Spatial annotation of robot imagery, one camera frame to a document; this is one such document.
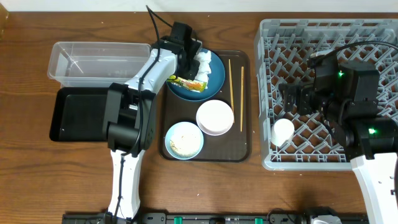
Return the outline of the white napkin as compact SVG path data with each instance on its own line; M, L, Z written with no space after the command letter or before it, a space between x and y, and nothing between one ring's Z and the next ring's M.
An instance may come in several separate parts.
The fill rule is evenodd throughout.
M205 50L198 53L195 57L200 65L198 69L198 73L195 77L195 80L200 82L208 83L208 75L211 73L210 62L211 62L211 51Z

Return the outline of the yellow green snack wrapper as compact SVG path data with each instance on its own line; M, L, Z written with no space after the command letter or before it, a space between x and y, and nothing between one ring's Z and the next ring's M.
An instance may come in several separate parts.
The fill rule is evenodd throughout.
M207 82L202 82L198 80L186 80L175 75L171 75L170 77L168 77L167 81L186 90L199 93L203 92L207 86Z

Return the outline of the light blue bowl with food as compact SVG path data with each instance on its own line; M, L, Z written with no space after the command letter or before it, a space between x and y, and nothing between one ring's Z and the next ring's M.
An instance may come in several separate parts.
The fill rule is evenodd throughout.
M164 144L167 152L173 158L189 160L202 150L204 136L197 125L183 121L169 128L164 137Z

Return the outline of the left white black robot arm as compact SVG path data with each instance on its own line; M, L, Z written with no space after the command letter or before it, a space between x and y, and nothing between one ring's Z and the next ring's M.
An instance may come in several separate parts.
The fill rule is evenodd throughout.
M136 75L109 86L103 135L113 160L113 191L105 223L133 223L141 204L141 165L154 130L155 100L171 75L193 79L202 42L193 38L163 38L152 45L149 58Z

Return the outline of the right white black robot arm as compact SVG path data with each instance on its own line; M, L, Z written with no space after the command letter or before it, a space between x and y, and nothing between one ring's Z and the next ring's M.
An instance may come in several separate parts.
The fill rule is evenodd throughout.
M312 84L283 83L283 109L319 113L358 180L370 223L397 223L397 123L378 114L379 71L368 62L324 61Z

